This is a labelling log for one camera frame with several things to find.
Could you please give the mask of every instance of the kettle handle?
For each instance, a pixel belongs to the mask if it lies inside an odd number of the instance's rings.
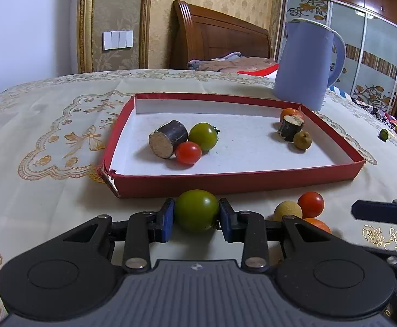
[[[339,75],[341,75],[341,72],[344,68],[345,58],[347,57],[347,51],[344,40],[339,35],[339,33],[333,31],[333,34],[334,34],[333,43],[336,47],[337,56],[336,56],[335,69],[330,73],[329,82],[327,82],[327,87],[330,87],[332,84],[334,84],[337,78],[339,77]]]

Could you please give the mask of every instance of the light switch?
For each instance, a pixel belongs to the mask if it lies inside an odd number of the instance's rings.
[[[127,34],[127,31],[119,32],[119,47],[120,48],[126,47],[126,34]]]
[[[119,48],[119,31],[112,31],[112,49]]]
[[[112,36],[111,32],[103,32],[103,50],[112,49]]]
[[[126,47],[134,46],[134,32],[132,30],[126,31]]]
[[[134,32],[132,30],[119,32],[119,47],[129,48],[134,46]]]
[[[103,32],[103,50],[129,48],[134,46],[134,32],[110,31]]]

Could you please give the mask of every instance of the cut wood cylinder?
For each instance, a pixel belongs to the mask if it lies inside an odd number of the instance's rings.
[[[176,147],[188,140],[188,131],[177,120],[172,120],[156,129],[148,137],[151,151],[163,159],[169,158],[176,151]]]
[[[301,131],[304,121],[297,116],[284,116],[278,133],[286,141],[294,141],[294,136]]]

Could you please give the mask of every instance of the table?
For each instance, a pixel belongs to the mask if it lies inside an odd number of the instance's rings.
[[[0,269],[16,255],[101,213],[127,220],[157,210],[163,198],[119,200],[97,175],[96,166],[112,124],[135,92],[221,93],[273,98],[267,78],[203,71],[109,71],[32,82],[0,94]],[[353,181],[228,195],[235,211],[265,217],[284,200],[313,190],[326,207],[320,219],[333,233],[356,244],[397,250],[397,225],[361,222],[350,215],[357,199],[397,198],[397,135],[383,143],[385,128],[351,101],[328,91],[319,116],[334,127],[367,163]],[[167,244],[151,244],[157,259],[237,259],[243,245],[227,244],[220,231],[190,236],[177,228]],[[272,261],[280,249],[269,245]],[[113,262],[120,263],[117,244]],[[0,301],[0,320],[6,311]]]

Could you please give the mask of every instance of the blue electric kettle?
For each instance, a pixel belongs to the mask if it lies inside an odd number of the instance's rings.
[[[312,111],[323,105],[326,89],[344,68],[346,56],[342,37],[331,28],[304,18],[285,25],[288,39],[274,82],[274,95],[290,102],[303,103]],[[333,44],[336,63],[330,71]]]

